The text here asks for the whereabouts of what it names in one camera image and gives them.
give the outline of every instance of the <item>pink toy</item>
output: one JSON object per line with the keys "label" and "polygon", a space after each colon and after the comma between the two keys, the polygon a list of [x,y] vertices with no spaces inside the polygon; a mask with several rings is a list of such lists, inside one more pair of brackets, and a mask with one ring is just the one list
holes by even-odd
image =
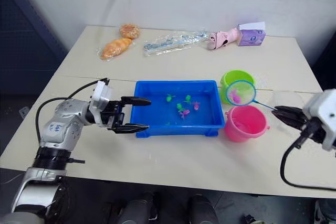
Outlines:
{"label": "pink toy", "polygon": [[200,107],[200,102],[192,102],[192,104],[194,105],[194,110],[198,110]]}
{"label": "pink toy", "polygon": [[210,39],[210,42],[208,43],[209,50],[225,47],[226,44],[229,44],[238,39],[238,30],[237,28],[232,28],[228,32],[219,31],[216,33],[211,33],[209,35],[209,39]]}
{"label": "pink toy", "polygon": [[184,119],[186,115],[188,115],[190,113],[190,110],[184,110],[182,112],[180,112],[181,118]]}
{"label": "pink toy", "polygon": [[236,89],[234,89],[230,92],[229,100],[231,100],[232,102],[234,102],[236,104],[241,104],[241,102],[242,102],[242,99],[240,98],[240,96],[237,95],[237,90]]}
{"label": "pink toy", "polygon": [[233,107],[227,115],[224,131],[233,142],[245,142],[263,135],[269,126],[265,115],[254,106]]}

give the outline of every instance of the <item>croissant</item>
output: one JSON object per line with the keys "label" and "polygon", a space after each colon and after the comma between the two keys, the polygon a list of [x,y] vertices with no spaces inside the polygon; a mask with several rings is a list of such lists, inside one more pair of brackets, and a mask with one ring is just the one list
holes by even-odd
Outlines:
{"label": "croissant", "polygon": [[123,53],[128,48],[130,43],[132,43],[131,39],[115,39],[111,43],[106,44],[100,58],[103,60],[107,60],[114,56],[117,56]]}
{"label": "croissant", "polygon": [[136,39],[138,38],[140,31],[135,24],[123,24],[120,29],[120,34],[123,38]]}

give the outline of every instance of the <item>floor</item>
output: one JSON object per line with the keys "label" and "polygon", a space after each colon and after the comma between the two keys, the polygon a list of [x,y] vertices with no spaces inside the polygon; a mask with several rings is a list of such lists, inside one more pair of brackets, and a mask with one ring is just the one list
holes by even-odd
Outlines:
{"label": "floor", "polygon": [[[31,107],[35,96],[1,96],[0,100],[0,151],[19,127],[22,118],[18,110]],[[23,172],[0,169],[0,216],[8,213]],[[161,210],[158,223],[187,223],[187,201],[194,194],[206,196],[221,224],[241,224],[242,216],[251,214],[268,223],[312,223],[310,198],[254,196],[225,191],[193,188],[107,182],[92,179],[69,178],[69,186],[76,195],[76,207],[66,223],[107,223],[107,209],[119,201],[127,202],[144,191],[159,192]]]}

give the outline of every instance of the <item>black cable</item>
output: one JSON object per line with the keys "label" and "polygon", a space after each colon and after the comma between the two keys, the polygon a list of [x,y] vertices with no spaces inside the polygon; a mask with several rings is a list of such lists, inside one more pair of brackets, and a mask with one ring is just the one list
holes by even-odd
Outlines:
{"label": "black cable", "polygon": [[286,164],[287,157],[288,157],[289,153],[298,145],[298,143],[302,143],[305,138],[307,138],[307,137],[302,136],[302,135],[299,136],[299,138],[294,143],[292,143],[292,145],[285,151],[284,155],[282,156],[281,165],[280,165],[280,176],[281,176],[282,180],[287,185],[290,185],[290,186],[293,186],[293,187],[297,187],[297,188],[326,190],[326,191],[336,191],[336,188],[331,188],[331,187],[304,186],[304,185],[293,184],[293,183],[289,182],[285,178],[285,164]]}
{"label": "black cable", "polygon": [[96,84],[98,81],[103,81],[105,82],[106,85],[109,84],[109,80],[107,78],[103,78],[103,79],[100,79],[100,80],[97,80],[97,81],[93,81],[93,82],[90,82],[82,87],[80,87],[79,89],[77,89],[74,93],[72,93],[71,95],[69,95],[68,97],[56,97],[56,98],[52,98],[52,99],[49,99],[47,101],[45,101],[44,103],[42,103],[40,105],[40,107],[38,107],[37,111],[36,111],[36,116],[35,116],[35,128],[36,128],[36,134],[37,134],[37,140],[38,140],[38,143],[40,142],[41,140],[41,134],[40,134],[40,129],[39,129],[39,126],[38,126],[38,118],[39,118],[39,115],[40,115],[40,111],[41,109],[43,108],[44,105],[46,105],[47,103],[49,102],[53,102],[53,101],[57,101],[57,100],[67,100],[67,99],[70,99],[72,98],[75,94],[77,94],[78,92],[80,92],[81,90],[91,86],[91,85],[94,85]]}

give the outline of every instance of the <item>pink bucket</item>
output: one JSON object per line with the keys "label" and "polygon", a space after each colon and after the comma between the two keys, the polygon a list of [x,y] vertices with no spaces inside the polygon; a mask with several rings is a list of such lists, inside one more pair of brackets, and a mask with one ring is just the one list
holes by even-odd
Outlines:
{"label": "pink bucket", "polygon": [[265,115],[254,106],[237,106],[225,113],[225,133],[233,142],[245,142],[263,135],[269,126]]}

